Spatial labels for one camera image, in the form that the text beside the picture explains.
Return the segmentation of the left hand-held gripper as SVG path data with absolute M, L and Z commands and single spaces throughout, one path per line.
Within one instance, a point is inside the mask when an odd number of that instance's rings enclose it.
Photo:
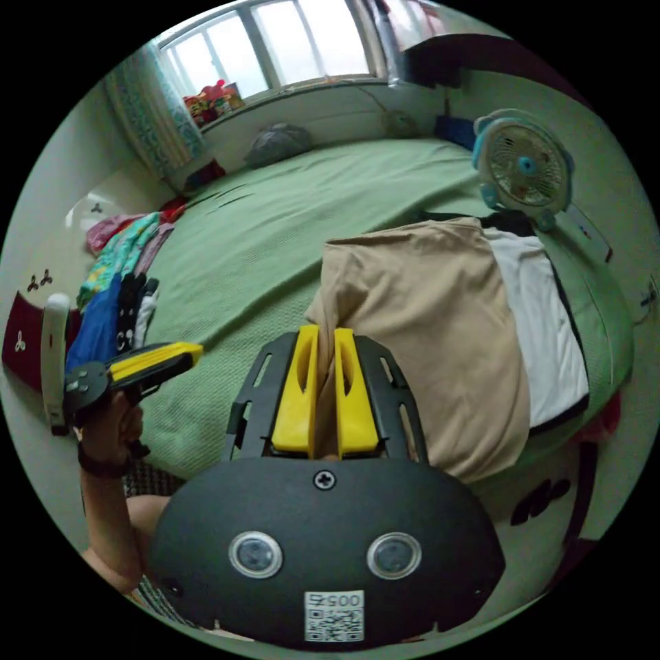
M 164 382 L 194 368 L 203 354 L 203 346 L 192 342 L 150 344 L 112 362 L 77 368 L 65 379 L 64 427 L 81 429 L 118 391 L 138 406 Z

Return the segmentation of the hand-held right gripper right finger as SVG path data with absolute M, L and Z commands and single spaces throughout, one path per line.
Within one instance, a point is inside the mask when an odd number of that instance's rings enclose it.
M 334 344 L 338 455 L 372 453 L 379 437 L 353 331 L 336 329 Z

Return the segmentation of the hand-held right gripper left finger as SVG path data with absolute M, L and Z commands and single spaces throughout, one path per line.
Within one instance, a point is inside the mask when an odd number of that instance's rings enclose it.
M 318 325 L 308 324 L 299 328 L 272 435 L 272 447 L 276 452 L 306 458 L 314 456 L 318 339 Z

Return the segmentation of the person's left hand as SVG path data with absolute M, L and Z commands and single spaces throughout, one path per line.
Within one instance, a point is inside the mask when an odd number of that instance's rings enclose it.
M 130 458 L 131 446 L 140 440 L 142 430 L 142 409 L 131 405 L 120 390 L 81 428 L 78 447 L 96 463 L 119 467 Z

